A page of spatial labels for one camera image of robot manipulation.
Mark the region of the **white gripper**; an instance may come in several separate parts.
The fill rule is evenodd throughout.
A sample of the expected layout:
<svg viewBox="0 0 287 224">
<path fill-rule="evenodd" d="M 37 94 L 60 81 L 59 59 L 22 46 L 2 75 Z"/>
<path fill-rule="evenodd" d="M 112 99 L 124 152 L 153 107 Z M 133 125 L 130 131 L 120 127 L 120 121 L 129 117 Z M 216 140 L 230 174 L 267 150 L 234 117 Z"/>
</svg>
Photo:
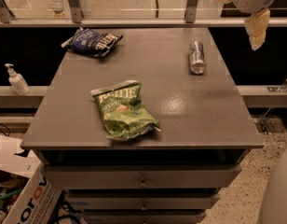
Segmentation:
<svg viewBox="0 0 287 224">
<path fill-rule="evenodd" d="M 228 4 L 231 1 L 242 13 L 252 14 L 244 21 L 252 50 L 258 50 L 265 42 L 266 31 L 270 19 L 267 9 L 274 0 L 211 0 L 213 3 Z"/>
</svg>

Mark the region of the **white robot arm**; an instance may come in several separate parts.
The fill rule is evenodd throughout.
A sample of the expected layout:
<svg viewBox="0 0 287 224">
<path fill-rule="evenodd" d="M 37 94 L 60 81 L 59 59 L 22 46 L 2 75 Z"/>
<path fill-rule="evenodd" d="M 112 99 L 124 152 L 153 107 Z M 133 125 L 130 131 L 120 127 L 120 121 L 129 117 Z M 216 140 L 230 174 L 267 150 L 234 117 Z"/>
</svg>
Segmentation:
<svg viewBox="0 0 287 224">
<path fill-rule="evenodd" d="M 274 0 L 212 0 L 233 3 L 242 13 L 250 14 L 244 21 L 252 50 L 258 50 L 266 40 L 270 18 L 269 6 Z M 257 224 L 287 224 L 287 149 L 279 157 L 266 184 Z"/>
</svg>

